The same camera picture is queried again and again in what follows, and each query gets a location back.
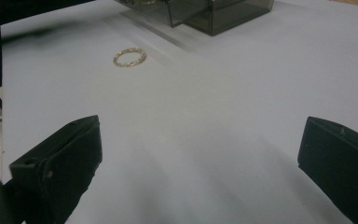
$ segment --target ring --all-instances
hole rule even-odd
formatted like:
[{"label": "ring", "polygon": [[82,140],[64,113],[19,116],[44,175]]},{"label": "ring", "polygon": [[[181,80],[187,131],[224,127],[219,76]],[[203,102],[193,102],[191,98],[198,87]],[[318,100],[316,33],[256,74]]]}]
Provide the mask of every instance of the ring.
[{"label": "ring", "polygon": [[[130,62],[130,63],[118,63],[117,62],[118,58],[126,53],[140,53],[141,57],[138,60]],[[138,64],[144,62],[145,59],[146,59],[146,52],[143,49],[130,48],[130,49],[124,49],[121,52],[119,52],[113,59],[113,63],[118,67],[133,67],[135,65],[138,65]]]}]

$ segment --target plastic box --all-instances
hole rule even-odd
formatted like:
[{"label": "plastic box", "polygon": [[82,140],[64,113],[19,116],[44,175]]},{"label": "plastic box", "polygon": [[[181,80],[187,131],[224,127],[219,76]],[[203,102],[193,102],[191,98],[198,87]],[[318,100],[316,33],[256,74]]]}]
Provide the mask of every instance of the plastic box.
[{"label": "plastic box", "polygon": [[208,35],[217,35],[271,11],[274,0],[116,0],[167,21],[182,23]]}]

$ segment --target transparent box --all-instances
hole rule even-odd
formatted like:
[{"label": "transparent box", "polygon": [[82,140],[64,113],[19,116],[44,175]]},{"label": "transparent box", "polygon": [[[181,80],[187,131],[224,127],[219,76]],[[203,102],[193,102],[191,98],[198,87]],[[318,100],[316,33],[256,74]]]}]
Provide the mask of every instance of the transparent box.
[{"label": "transparent box", "polygon": [[272,10],[274,0],[115,0],[171,27],[182,23],[217,35]]},{"label": "transparent box", "polygon": [[176,27],[208,8],[208,0],[115,0]]},{"label": "transparent box", "polygon": [[209,10],[186,21],[208,35],[218,35],[234,26],[269,13],[274,0],[209,0]]}]

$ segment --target white surface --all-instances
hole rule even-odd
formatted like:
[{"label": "white surface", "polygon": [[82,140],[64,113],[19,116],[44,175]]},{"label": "white surface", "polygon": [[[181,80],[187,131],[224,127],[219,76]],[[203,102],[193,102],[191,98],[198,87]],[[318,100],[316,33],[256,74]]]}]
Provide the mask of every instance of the white surface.
[{"label": "white surface", "polygon": [[[4,45],[4,165],[99,115],[103,163],[68,223],[350,223],[296,156],[308,116],[358,132],[358,7],[277,1],[210,37],[97,1],[3,38],[46,28]],[[146,61],[115,67],[129,47]]]}]

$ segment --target white table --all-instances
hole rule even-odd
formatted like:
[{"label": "white table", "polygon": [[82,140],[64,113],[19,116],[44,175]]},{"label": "white table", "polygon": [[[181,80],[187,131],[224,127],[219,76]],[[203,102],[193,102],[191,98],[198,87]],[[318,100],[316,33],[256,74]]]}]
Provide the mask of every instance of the white table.
[{"label": "white table", "polygon": [[[105,0],[2,30],[6,167],[100,117],[103,163],[67,223],[351,223],[296,156],[308,116],[358,132],[358,7],[280,0],[210,37]],[[146,61],[115,67],[129,47]]]}]

